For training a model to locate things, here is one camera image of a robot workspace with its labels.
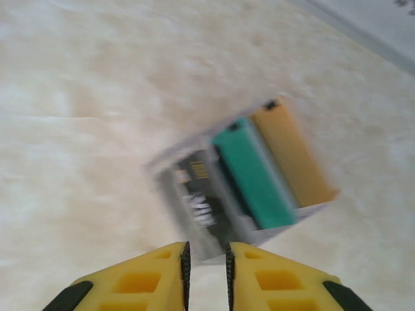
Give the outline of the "black VIP card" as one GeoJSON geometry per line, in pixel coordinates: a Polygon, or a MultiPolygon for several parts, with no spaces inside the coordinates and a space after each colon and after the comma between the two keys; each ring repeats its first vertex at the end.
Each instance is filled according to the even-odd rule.
{"type": "Polygon", "coordinates": [[[203,236],[213,242],[214,248],[224,252],[228,242],[235,237],[235,231],[224,210],[224,202],[213,184],[206,152],[197,150],[181,159],[174,173],[184,186],[184,200],[203,236]]]}

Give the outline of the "clear acrylic card box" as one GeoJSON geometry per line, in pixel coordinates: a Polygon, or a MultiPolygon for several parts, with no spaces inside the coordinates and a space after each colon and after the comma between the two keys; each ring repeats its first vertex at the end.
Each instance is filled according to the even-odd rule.
{"type": "MultiPolygon", "coordinates": [[[[289,100],[287,97],[280,96],[274,99],[281,99],[289,109],[289,100]]],[[[189,206],[184,200],[186,193],[184,186],[178,182],[175,176],[174,170],[177,162],[187,157],[189,154],[197,150],[204,150],[206,152],[207,168],[213,179],[213,184],[224,202],[224,210],[228,215],[233,230],[235,231],[235,237],[230,242],[244,242],[247,244],[260,245],[263,242],[275,237],[279,233],[287,230],[288,228],[296,225],[302,220],[310,217],[321,208],[325,207],[331,202],[322,203],[309,207],[300,207],[296,198],[292,194],[284,175],[275,163],[270,150],[262,139],[258,129],[254,127],[259,133],[260,138],[265,144],[265,150],[270,156],[272,164],[276,165],[279,173],[282,176],[284,184],[286,184],[288,192],[295,199],[297,204],[296,217],[297,222],[294,225],[285,227],[277,227],[273,229],[260,229],[253,221],[253,218],[248,215],[246,211],[241,207],[236,194],[233,192],[231,183],[228,179],[228,174],[222,166],[219,155],[211,142],[212,138],[220,133],[223,129],[227,128],[233,121],[240,117],[247,117],[251,120],[253,112],[258,110],[263,104],[254,104],[249,108],[242,110],[236,115],[222,121],[203,132],[190,136],[188,139],[172,145],[166,151],[161,153],[148,165],[148,171],[153,175],[155,184],[168,206],[168,209],[172,212],[177,224],[180,226],[185,238],[190,241],[193,255],[197,262],[203,264],[214,264],[218,262],[223,256],[224,252],[218,251],[213,247],[213,242],[210,239],[203,236],[203,232],[199,226],[193,220],[192,212],[189,206]]]]}

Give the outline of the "orange card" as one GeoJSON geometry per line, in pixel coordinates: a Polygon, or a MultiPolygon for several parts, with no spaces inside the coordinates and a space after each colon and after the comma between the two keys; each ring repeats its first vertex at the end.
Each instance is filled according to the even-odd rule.
{"type": "Polygon", "coordinates": [[[332,202],[336,198],[338,190],[328,181],[281,99],[263,104],[253,112],[251,120],[300,207],[332,202]]]}

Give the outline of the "right aluminium side rail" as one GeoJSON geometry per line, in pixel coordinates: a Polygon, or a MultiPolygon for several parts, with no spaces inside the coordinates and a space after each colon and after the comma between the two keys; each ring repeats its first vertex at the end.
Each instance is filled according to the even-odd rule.
{"type": "Polygon", "coordinates": [[[294,0],[415,78],[415,0],[294,0]]]}

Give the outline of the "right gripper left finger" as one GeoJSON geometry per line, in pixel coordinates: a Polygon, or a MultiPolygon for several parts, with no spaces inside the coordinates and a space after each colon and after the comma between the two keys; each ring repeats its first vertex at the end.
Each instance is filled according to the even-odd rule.
{"type": "Polygon", "coordinates": [[[190,243],[175,242],[85,275],[42,311],[189,311],[190,243]]]}

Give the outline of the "teal card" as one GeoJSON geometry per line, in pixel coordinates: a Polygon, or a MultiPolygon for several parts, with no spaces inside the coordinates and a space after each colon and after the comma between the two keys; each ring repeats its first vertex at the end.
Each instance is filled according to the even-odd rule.
{"type": "Polygon", "coordinates": [[[241,207],[260,229],[297,222],[297,204],[253,122],[240,117],[216,134],[211,142],[241,207]]]}

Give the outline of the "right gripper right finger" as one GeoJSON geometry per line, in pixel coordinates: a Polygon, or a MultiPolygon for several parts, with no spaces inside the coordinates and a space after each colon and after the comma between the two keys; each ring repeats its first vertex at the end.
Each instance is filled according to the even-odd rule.
{"type": "Polygon", "coordinates": [[[373,311],[322,270],[231,242],[226,249],[229,311],[373,311]]]}

